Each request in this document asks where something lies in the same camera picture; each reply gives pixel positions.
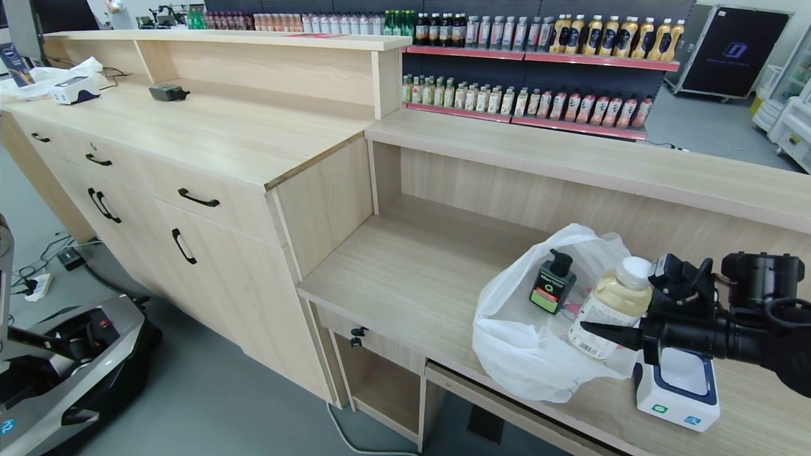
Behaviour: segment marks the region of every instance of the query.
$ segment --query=white bottle cap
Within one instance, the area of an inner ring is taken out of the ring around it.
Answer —
[[[650,261],[638,256],[629,256],[616,267],[616,278],[630,290],[644,290],[650,286]]]

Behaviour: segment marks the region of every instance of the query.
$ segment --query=gray floor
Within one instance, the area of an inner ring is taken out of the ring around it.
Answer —
[[[774,146],[751,127],[746,105],[675,98],[662,91],[648,130],[653,142],[794,169],[774,155]],[[34,261],[62,230],[5,149],[0,150],[0,210],[14,231],[16,267]],[[85,247],[83,253],[99,273],[129,290],[143,291],[104,247]],[[82,269],[68,273],[55,261],[49,272],[54,274],[54,284],[45,299],[37,303],[28,303],[21,296],[12,299],[11,310],[19,327],[33,325],[60,308],[113,294]],[[171,305],[153,300],[148,310],[165,331],[148,388],[82,452],[83,456],[353,454],[337,435],[318,398],[247,358],[236,346]],[[564,454],[509,424],[501,446],[469,434],[466,420],[470,407],[460,398],[448,397],[425,454]],[[356,445],[374,450],[415,450],[405,438],[363,413],[344,410],[337,415]]]

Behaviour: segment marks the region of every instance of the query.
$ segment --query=white device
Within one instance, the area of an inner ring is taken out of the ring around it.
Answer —
[[[659,366],[639,359],[633,368],[633,381],[637,408],[649,415],[698,432],[707,430],[721,416],[711,359],[665,348]]]
[[[54,85],[49,93],[54,101],[63,105],[75,105],[82,101],[92,100],[101,95],[93,79],[87,76],[76,76]]]

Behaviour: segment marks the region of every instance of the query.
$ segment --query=robotic arm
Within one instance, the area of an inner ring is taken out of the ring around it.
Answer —
[[[659,364],[674,347],[720,359],[757,364],[797,393],[811,398],[811,303],[796,297],[805,264],[796,256],[732,253],[721,263],[696,268],[672,254],[654,263],[654,286],[639,328],[581,323],[602,338],[642,350],[646,364]],[[716,284],[729,287],[729,309]]]

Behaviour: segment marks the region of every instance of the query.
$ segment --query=bottle cap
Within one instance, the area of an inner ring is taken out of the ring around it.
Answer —
[[[640,291],[650,286],[650,261],[638,256],[629,256],[616,267],[616,278],[631,290]]]
[[[572,257],[565,253],[560,253],[554,248],[549,252],[555,256],[551,266],[549,266],[550,272],[558,277],[566,277],[566,275],[569,274],[569,269],[572,268]]]

